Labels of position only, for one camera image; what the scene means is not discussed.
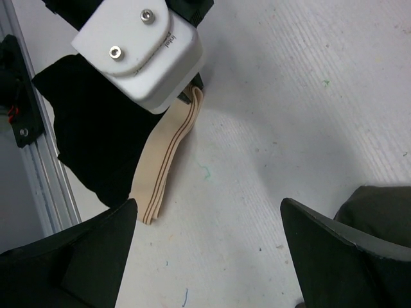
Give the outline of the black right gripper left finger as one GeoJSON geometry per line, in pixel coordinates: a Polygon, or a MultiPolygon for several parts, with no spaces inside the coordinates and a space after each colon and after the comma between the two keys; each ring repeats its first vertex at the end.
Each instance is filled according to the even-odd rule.
{"type": "Polygon", "coordinates": [[[1,254],[1,307],[115,307],[135,200],[1,254]]]}

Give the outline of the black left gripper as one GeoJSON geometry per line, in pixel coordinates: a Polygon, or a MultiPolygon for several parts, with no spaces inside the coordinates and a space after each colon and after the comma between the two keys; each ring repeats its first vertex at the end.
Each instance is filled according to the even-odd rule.
{"type": "MultiPolygon", "coordinates": [[[[79,34],[185,34],[196,28],[214,5],[213,1],[44,1],[79,34]]],[[[192,85],[204,83],[197,73],[192,85]]],[[[185,92],[179,99],[190,104],[185,92]]]]}

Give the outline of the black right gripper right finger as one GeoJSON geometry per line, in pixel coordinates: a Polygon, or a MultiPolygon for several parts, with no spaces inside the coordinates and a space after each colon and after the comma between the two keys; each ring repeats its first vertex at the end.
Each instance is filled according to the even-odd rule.
{"type": "Polygon", "coordinates": [[[284,233],[306,307],[410,307],[410,249],[285,198],[284,233]]]}

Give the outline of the black underwear beige waistband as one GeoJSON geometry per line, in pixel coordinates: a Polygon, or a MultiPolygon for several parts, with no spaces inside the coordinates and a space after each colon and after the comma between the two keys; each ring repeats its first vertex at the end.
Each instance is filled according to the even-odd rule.
{"type": "Polygon", "coordinates": [[[137,202],[137,218],[159,214],[177,148],[192,130],[203,92],[184,90],[161,114],[133,103],[80,55],[37,73],[35,88],[50,103],[58,159],[108,207],[137,202]]]}

